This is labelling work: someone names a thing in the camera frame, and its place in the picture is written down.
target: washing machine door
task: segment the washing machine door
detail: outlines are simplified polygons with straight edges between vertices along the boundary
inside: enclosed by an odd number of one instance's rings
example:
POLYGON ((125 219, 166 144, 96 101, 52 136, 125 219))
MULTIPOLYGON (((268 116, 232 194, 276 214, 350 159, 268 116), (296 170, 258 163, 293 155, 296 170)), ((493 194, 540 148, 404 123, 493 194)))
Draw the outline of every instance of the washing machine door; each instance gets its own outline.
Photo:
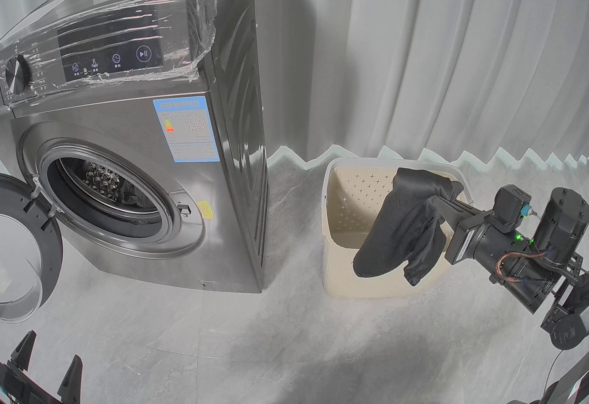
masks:
POLYGON ((60 228, 39 194, 0 174, 0 321, 29 318, 47 301, 60 275, 60 228))

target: play/pause button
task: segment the play/pause button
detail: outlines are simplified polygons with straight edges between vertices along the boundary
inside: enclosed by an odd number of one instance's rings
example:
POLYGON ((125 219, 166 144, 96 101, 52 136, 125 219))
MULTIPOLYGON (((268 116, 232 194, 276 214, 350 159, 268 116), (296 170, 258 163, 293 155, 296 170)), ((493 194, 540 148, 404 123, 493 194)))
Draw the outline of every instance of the play/pause button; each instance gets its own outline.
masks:
POLYGON ((147 46, 137 47, 137 59, 140 62, 149 62, 151 59, 151 49, 147 46))

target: energy label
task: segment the energy label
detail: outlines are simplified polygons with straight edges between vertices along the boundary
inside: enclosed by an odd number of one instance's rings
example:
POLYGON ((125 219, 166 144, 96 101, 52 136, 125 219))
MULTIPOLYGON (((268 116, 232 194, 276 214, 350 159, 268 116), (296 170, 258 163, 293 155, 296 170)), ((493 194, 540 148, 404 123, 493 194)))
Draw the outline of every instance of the energy label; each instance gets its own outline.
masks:
POLYGON ((153 100, 174 162, 219 162, 205 97, 153 100))

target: black garment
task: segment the black garment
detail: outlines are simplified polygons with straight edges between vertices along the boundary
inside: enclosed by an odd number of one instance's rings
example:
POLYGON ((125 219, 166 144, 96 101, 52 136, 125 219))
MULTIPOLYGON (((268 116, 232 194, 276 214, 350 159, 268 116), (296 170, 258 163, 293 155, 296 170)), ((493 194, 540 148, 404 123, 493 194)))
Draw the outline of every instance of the black garment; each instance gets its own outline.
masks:
POLYGON ((432 204, 440 196, 454 201, 464 187, 425 170, 400 168, 368 237, 354 257, 356 275, 384 275, 405 260, 405 278, 415 286, 429 273, 444 250, 444 219, 432 204))

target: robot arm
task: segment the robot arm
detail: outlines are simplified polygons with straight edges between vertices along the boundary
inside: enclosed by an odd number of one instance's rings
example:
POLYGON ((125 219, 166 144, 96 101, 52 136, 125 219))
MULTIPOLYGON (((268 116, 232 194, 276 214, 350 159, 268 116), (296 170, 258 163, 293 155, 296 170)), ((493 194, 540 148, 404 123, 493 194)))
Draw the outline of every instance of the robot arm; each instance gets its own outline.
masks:
POLYGON ((515 185, 502 187, 490 211, 438 198, 435 206, 454 230, 445 258, 451 264, 479 262, 534 313, 553 292, 554 303, 541 327, 553 345, 571 349, 587 335, 580 313, 589 306, 589 276, 575 252, 589 222, 589 207, 573 190, 555 188, 532 238, 517 231, 534 214, 531 196, 515 185))

